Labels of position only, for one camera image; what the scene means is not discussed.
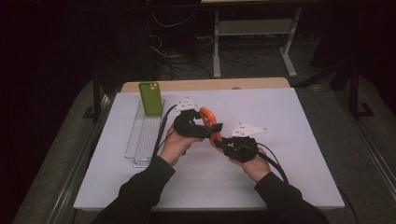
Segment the clear plastic rack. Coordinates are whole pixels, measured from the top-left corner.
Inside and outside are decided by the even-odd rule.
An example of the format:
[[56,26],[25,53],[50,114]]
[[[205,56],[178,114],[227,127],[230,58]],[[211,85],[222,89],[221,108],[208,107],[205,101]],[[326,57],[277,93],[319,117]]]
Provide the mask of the clear plastic rack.
[[124,158],[130,161],[134,168],[149,166],[161,123],[162,117],[147,117],[143,103],[139,102],[124,153]]

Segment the person's right hand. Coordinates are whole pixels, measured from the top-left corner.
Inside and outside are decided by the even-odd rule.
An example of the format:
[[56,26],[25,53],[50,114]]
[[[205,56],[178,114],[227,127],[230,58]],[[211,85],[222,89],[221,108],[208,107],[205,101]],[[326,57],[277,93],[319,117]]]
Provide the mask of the person's right hand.
[[247,174],[247,176],[255,183],[258,183],[262,178],[271,172],[269,163],[259,155],[256,155],[251,161],[240,162],[234,159],[230,159],[230,161],[236,165],[239,165]]

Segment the orange phone case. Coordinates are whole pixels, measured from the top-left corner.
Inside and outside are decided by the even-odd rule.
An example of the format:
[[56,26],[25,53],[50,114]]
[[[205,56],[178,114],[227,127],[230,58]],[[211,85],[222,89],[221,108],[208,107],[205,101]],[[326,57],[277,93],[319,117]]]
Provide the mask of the orange phone case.
[[211,144],[218,152],[222,153],[222,152],[223,152],[223,149],[217,149],[217,148],[215,147],[215,141],[222,141],[221,133],[220,133],[220,132],[219,132],[219,133],[213,133],[213,132],[211,131],[211,126],[212,126],[213,124],[217,124],[217,123],[218,123],[215,114],[214,114],[211,110],[207,109],[206,107],[201,107],[201,108],[200,108],[200,113],[201,113],[202,121],[203,121],[204,125],[205,125],[206,128],[208,128],[209,131],[211,132],[211,135],[210,135],[210,137],[209,137],[210,144]]

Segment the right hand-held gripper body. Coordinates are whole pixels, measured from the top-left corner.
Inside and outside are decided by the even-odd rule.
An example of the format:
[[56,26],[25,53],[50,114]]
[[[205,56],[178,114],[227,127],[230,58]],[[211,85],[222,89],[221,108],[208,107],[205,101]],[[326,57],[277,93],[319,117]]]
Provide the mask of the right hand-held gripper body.
[[266,127],[240,122],[230,132],[230,136],[223,139],[224,154],[239,162],[251,161],[259,152],[257,141],[253,138],[253,135],[266,132]]

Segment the grey metal rail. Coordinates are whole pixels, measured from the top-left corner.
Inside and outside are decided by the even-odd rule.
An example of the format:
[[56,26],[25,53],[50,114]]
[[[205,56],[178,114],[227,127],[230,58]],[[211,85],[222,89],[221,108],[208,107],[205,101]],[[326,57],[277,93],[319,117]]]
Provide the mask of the grey metal rail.
[[369,155],[370,160],[375,166],[375,169],[379,172],[382,180],[384,181],[386,187],[389,190],[389,193],[396,201],[396,176],[390,170],[389,165],[386,163],[385,159],[381,155],[378,147],[375,145],[374,140],[370,137],[368,131],[361,123],[360,118],[356,118],[350,111],[347,106],[347,98],[343,93],[336,92],[335,98],[339,102],[340,106],[346,112],[349,120],[352,122],[355,130],[358,132],[361,141],[365,145],[367,153]]
[[60,183],[51,205],[46,224],[72,223],[76,209],[73,207],[80,185],[90,164],[98,139],[106,123],[112,100],[106,95],[102,99],[99,120],[84,119],[87,107],[93,105],[90,97],[79,96],[67,115],[53,149],[49,155],[53,180]]

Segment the black metal stand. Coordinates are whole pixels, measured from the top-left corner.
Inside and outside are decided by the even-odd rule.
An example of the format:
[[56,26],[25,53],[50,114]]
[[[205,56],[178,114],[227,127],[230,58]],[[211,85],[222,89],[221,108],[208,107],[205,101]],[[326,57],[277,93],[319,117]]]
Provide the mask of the black metal stand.
[[366,103],[359,102],[360,76],[356,64],[351,65],[351,75],[349,81],[349,103],[348,108],[353,118],[360,120],[363,117],[373,117],[375,114]]
[[92,122],[95,123],[100,118],[103,99],[98,71],[92,74],[92,99],[93,105],[86,108],[83,118],[92,119]]

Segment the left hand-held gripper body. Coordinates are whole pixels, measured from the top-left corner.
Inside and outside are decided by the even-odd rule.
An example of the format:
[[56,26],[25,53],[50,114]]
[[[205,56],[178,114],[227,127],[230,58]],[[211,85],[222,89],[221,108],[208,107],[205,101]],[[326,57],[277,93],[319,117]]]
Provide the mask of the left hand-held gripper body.
[[173,127],[175,131],[186,137],[205,139],[209,138],[211,132],[205,125],[199,125],[195,123],[194,112],[197,110],[198,105],[189,98],[185,98],[180,101],[176,107],[175,111],[179,112],[173,122]]

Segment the white metal table frame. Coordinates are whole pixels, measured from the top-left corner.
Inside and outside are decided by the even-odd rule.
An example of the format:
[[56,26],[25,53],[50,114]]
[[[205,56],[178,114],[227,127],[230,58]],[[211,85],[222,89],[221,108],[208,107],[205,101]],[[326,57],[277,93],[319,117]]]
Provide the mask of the white metal table frame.
[[262,19],[262,20],[231,20],[222,21],[219,13],[215,13],[214,22],[214,78],[221,77],[219,63],[219,37],[234,35],[286,35],[287,39],[278,50],[290,77],[297,77],[289,56],[290,47],[298,26],[302,8],[297,7],[291,19]]

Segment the green phone case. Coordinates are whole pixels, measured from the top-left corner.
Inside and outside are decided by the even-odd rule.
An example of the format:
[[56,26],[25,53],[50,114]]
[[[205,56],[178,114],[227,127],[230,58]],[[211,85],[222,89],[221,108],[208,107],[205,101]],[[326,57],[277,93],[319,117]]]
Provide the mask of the green phone case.
[[145,115],[160,117],[163,114],[163,99],[159,83],[155,81],[140,82],[138,88]]

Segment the person's left hand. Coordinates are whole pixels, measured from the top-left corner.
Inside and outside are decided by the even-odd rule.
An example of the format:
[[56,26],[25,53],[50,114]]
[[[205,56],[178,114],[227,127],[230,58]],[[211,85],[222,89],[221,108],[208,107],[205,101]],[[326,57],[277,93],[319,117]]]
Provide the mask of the person's left hand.
[[167,131],[167,139],[164,141],[160,157],[171,166],[174,166],[177,164],[178,159],[195,142],[201,142],[201,139],[182,136],[175,131],[173,126],[171,126]]

